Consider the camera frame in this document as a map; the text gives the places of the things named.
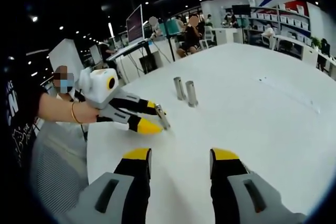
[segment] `potted plant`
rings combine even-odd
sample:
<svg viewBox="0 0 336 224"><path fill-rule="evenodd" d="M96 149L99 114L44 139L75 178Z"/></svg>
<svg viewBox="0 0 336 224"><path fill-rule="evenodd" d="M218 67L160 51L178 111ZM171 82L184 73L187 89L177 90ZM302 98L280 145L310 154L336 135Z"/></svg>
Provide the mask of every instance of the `potted plant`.
<svg viewBox="0 0 336 224"><path fill-rule="evenodd" d="M321 48L321 40L314 36L312 36L310 39L311 39L311 44L313 48L315 48L316 50L319 50Z"/></svg>

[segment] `white wall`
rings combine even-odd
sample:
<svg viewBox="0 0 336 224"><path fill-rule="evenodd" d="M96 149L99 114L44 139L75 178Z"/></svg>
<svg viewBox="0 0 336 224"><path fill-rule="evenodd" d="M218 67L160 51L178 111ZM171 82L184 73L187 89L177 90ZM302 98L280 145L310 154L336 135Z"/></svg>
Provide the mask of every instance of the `white wall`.
<svg viewBox="0 0 336 224"><path fill-rule="evenodd" d="M330 54L336 56L336 20L318 6L307 3L311 23L311 35L325 38L330 44Z"/></svg>
<svg viewBox="0 0 336 224"><path fill-rule="evenodd" d="M91 52L93 61L95 62L94 63L95 65L102 61L97 45L93 45L92 47L90 47L90 52Z"/></svg>
<svg viewBox="0 0 336 224"><path fill-rule="evenodd" d="M54 71L59 66L67 66L68 73L73 73L75 81L78 80L81 70L84 69L72 39L62 40L49 53L49 60Z"/></svg>

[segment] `white table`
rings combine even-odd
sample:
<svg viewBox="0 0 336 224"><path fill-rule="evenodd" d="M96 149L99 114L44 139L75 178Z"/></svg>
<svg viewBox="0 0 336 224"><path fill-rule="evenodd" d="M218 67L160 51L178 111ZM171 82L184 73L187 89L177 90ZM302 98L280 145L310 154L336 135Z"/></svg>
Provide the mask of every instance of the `white table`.
<svg viewBox="0 0 336 224"><path fill-rule="evenodd" d="M176 76L195 82L197 108L176 98ZM225 44L142 76L124 89L160 103L171 129L145 136L109 123L90 125L89 183L113 172L124 153L152 148L148 224L214 223L212 147L237 153L294 212L308 214L331 183L336 82L293 57ZM306 103L310 100L313 106Z"/></svg>
<svg viewBox="0 0 336 224"><path fill-rule="evenodd" d="M313 68L316 68L318 52L315 49L313 49L312 47L309 47L307 44L297 39L289 38L283 35L275 35L274 37L278 39L277 47L279 47L280 40L286 40L286 41L289 41L296 45L301 46L302 47L301 60L307 63L308 65L312 66Z"/></svg>

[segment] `metal cylinder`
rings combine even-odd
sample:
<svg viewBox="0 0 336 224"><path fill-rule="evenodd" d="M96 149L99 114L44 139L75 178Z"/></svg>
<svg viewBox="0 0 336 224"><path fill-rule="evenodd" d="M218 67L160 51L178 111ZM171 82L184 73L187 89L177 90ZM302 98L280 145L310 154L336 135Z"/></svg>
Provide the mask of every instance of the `metal cylinder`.
<svg viewBox="0 0 336 224"><path fill-rule="evenodd" d="M185 100L186 99L186 95L185 95L185 93L183 91L183 85L182 85L182 82L181 82L181 77L175 77L174 78L174 83L175 83L177 98L179 100Z"/></svg>
<svg viewBox="0 0 336 224"><path fill-rule="evenodd" d="M188 93L188 105L190 107L196 107L198 105L198 101L197 101L197 98L196 98L194 82L193 81L187 81L185 83L185 86L187 88L187 93Z"/></svg>
<svg viewBox="0 0 336 224"><path fill-rule="evenodd" d="M156 113L158 114L159 118L161 119L163 128L165 130L168 130L170 128L170 124L167 120L166 115L164 114L164 111L163 111L161 105L156 104L155 105L155 110L156 110Z"/></svg>

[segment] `bracelet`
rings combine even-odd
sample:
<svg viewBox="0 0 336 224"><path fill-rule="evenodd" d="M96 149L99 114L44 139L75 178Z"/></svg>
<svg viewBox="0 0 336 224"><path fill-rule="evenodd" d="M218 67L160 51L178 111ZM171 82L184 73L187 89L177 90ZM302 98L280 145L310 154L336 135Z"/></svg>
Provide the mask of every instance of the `bracelet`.
<svg viewBox="0 0 336 224"><path fill-rule="evenodd" d="M71 104L71 116L72 116L72 119L73 119L76 123L78 123L78 124L82 124L82 123L79 122L79 121L77 120L77 118L75 117L75 114L74 114L74 112L73 112L74 104L75 104L75 102L72 102L72 104Z"/></svg>

